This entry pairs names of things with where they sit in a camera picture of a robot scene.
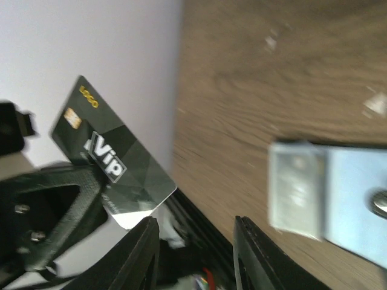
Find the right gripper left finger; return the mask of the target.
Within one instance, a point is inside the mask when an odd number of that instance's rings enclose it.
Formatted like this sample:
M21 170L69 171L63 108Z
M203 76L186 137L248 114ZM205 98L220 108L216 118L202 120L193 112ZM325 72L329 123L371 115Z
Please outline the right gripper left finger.
M95 265L75 278L67 290L155 289L160 253L159 227L142 219Z

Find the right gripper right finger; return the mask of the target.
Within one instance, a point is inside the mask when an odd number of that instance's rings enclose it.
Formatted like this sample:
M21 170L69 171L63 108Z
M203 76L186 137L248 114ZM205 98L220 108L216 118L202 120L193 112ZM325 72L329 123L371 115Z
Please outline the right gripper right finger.
M233 261L237 289L319 290L329 287L291 259L250 218L235 217Z

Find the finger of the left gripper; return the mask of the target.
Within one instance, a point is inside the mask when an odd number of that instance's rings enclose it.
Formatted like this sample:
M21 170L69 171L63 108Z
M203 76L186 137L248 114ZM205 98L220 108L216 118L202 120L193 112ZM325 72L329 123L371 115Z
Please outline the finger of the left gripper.
M97 166L49 167L1 181L1 227L24 269L42 271L107 220Z

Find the black VIP card pile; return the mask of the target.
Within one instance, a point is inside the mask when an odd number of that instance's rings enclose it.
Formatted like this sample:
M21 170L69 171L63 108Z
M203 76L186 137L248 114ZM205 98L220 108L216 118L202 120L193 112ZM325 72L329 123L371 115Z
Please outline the black VIP card pile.
M73 164L106 177L102 203L124 229L150 216L176 183L84 76L78 76L51 137Z

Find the black leather card holder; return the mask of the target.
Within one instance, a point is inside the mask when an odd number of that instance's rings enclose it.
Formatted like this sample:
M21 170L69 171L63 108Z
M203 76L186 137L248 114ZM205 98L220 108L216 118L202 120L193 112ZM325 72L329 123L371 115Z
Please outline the black leather card holder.
M386 149L274 142L268 222L386 266Z

